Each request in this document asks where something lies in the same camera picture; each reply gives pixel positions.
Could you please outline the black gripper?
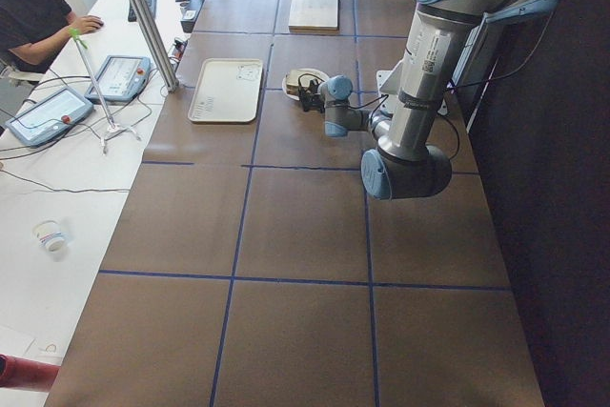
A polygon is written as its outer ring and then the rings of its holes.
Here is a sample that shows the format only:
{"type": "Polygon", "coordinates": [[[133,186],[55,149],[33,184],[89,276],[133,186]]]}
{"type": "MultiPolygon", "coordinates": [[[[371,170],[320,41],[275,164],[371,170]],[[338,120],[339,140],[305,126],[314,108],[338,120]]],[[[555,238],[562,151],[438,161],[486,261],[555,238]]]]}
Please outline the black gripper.
{"type": "Polygon", "coordinates": [[[297,94],[301,108],[305,112],[311,110],[325,112],[324,102],[318,89],[323,80],[313,74],[301,74],[297,78],[297,94]]]}

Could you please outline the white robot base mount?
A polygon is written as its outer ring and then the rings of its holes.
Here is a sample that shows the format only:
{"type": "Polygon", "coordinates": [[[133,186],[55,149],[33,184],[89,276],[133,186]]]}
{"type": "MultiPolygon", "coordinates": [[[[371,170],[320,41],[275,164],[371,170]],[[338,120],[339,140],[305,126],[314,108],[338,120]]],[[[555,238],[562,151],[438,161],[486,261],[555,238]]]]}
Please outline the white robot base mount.
{"type": "Polygon", "coordinates": [[[385,102],[382,104],[382,111],[388,116],[396,110],[399,78],[400,71],[378,70],[376,72],[377,92],[380,96],[387,95],[385,102]]]}

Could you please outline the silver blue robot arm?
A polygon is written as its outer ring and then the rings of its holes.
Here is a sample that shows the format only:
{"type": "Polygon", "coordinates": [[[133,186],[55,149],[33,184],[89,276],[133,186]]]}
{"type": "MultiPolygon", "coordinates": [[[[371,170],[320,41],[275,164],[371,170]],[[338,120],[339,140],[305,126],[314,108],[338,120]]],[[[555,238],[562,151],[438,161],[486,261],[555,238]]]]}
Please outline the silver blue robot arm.
{"type": "Polygon", "coordinates": [[[337,75],[326,81],[299,83],[304,111],[325,116],[330,137],[367,131],[376,147],[361,158],[361,178],[377,199],[428,197],[451,180],[449,158],[427,143],[443,95],[471,30],[482,22],[523,20],[552,11],[559,0],[416,0],[412,26],[398,76],[396,103],[390,110],[355,108],[353,86],[337,75]]]}

